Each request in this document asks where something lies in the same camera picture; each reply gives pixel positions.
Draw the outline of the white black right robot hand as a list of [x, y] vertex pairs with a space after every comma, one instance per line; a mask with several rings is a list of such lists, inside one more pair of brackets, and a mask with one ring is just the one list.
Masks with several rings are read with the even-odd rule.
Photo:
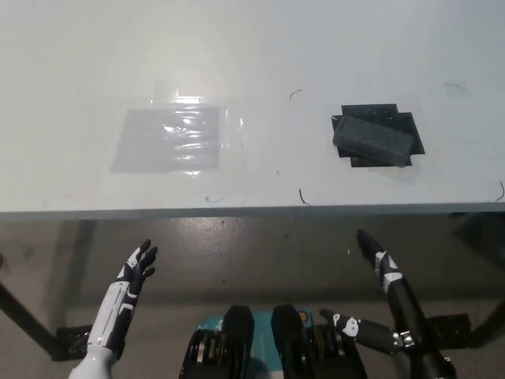
[[420, 354], [433, 349], [428, 322], [406, 277], [392, 256], [370, 234], [360, 229], [357, 242], [362, 256], [372, 266], [395, 322], [394, 328], [359, 317], [321, 309], [322, 316], [337, 332], [355, 343], [392, 355], [398, 351]]

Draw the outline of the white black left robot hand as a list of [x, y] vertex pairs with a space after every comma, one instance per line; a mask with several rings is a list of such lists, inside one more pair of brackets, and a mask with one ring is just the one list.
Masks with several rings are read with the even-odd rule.
[[144, 281], [155, 272], [158, 248], [151, 240], [138, 246], [110, 284], [88, 337], [88, 344], [106, 348], [119, 358]]

